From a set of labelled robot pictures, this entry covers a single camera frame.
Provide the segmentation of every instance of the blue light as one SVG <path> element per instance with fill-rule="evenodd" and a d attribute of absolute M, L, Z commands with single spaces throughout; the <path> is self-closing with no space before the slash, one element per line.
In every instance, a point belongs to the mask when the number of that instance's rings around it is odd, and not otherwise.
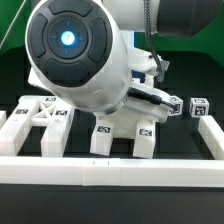
<path fill-rule="evenodd" d="M 65 31 L 61 35 L 61 41 L 66 46 L 71 46 L 75 42 L 75 35 L 71 31 Z"/>

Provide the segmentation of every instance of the black cable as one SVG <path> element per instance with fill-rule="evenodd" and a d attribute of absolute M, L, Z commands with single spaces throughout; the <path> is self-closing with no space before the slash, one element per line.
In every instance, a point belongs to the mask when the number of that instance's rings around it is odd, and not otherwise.
<path fill-rule="evenodd" d="M 148 48 L 157 64 L 157 70 L 159 72 L 158 75 L 158 81 L 162 82 L 164 79 L 164 71 L 161 65 L 161 61 L 159 60 L 159 57 L 154 49 L 153 43 L 152 43 L 152 29 L 151 29 L 151 19 L 150 19 L 150 0 L 143 0 L 144 1 L 144 22 L 145 22 L 145 37 L 146 42 L 148 45 Z"/>
<path fill-rule="evenodd" d="M 148 101 L 155 105 L 164 104 L 164 105 L 172 108 L 174 111 L 177 110 L 177 105 L 163 101 L 162 97 L 146 93 L 139 89 L 131 88 L 130 92 L 129 92 L 129 96 L 136 98 L 136 99 Z"/>

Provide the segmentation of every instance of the green wall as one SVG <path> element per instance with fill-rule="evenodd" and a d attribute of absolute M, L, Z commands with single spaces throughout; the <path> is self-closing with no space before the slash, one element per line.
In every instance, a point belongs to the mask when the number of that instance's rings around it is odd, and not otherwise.
<path fill-rule="evenodd" d="M 2 41 L 22 2 L 23 0 L 0 0 L 0 42 Z M 24 45 L 25 29 L 30 12 L 31 2 L 30 0 L 27 0 L 23 11 L 8 36 L 8 39 L 0 50 L 0 56 L 11 48 Z"/>
<path fill-rule="evenodd" d="M 153 36 L 157 51 L 201 52 L 210 55 L 224 67 L 224 7 L 221 14 L 190 39 Z M 147 49 L 144 33 L 135 34 L 135 46 Z"/>

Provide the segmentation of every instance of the white cube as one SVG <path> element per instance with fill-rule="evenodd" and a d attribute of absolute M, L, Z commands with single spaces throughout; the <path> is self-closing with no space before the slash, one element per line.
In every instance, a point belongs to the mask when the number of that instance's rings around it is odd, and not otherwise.
<path fill-rule="evenodd" d="M 208 115 L 209 102 L 206 98 L 191 98 L 190 114 L 191 117 L 200 118 Z"/>
<path fill-rule="evenodd" d="M 177 105 L 176 110 L 172 110 L 169 112 L 169 116 L 177 116 L 181 115 L 183 111 L 183 100 L 177 96 L 171 96 L 171 99 L 175 105 Z"/>

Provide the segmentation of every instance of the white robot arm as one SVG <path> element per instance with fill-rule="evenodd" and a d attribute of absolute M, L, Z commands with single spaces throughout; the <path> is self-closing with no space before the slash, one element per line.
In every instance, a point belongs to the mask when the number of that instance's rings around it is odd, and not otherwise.
<path fill-rule="evenodd" d="M 128 107 L 165 122 L 174 109 L 171 97 L 132 83 L 121 30 L 190 37 L 218 14 L 221 4 L 222 0 L 42 0 L 27 25 L 26 50 L 42 86 L 76 108 L 105 115 Z"/>

